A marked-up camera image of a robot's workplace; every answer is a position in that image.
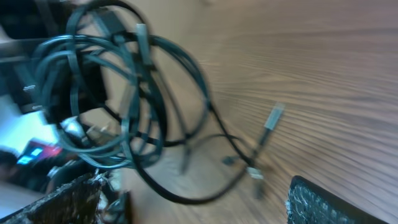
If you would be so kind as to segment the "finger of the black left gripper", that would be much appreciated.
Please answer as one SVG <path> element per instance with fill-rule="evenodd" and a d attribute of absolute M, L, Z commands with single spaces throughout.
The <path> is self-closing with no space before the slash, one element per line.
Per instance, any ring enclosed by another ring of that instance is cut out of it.
<path fill-rule="evenodd" d="M 91 52 L 78 55 L 80 74 L 70 67 L 61 42 L 24 39 L 1 43 L 1 95 L 9 96 L 21 114 L 41 111 L 49 124 L 61 123 L 108 100 L 101 65 Z"/>

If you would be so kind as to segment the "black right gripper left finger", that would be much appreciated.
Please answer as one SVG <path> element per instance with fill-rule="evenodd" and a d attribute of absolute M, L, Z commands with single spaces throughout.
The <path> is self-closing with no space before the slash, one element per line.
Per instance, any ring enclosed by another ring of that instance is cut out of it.
<path fill-rule="evenodd" d="M 85 174 L 30 205 L 1 218 L 1 223 L 131 222 L 131 194 L 118 191 L 109 173 Z"/>

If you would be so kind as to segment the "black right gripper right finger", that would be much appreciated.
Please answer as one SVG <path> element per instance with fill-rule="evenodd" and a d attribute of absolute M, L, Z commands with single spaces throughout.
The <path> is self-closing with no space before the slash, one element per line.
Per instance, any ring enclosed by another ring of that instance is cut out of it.
<path fill-rule="evenodd" d="M 299 175 L 292 178 L 285 207 L 288 224 L 384 223 Z"/>

